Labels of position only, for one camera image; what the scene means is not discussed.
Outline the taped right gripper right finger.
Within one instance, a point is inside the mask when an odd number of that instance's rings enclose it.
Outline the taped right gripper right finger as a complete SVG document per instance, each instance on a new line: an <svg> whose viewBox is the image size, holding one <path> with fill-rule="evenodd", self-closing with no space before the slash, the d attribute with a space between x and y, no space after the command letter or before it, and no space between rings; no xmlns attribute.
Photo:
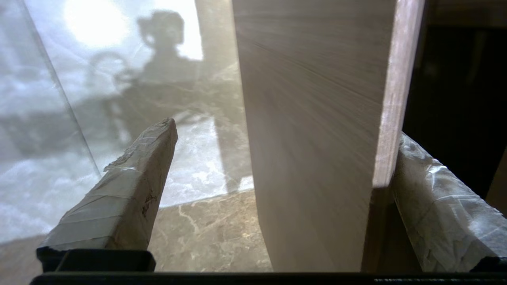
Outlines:
<svg viewBox="0 0 507 285"><path fill-rule="evenodd" d="M506 271L506 218L405 134L391 189L423 271Z"/></svg>

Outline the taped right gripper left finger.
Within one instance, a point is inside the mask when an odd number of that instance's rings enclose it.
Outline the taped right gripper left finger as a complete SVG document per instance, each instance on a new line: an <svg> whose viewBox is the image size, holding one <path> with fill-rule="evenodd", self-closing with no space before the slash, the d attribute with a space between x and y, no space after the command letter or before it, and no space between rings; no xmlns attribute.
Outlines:
<svg viewBox="0 0 507 285"><path fill-rule="evenodd" d="M146 250L178 140L172 118L147 128L60 219L39 249Z"/></svg>

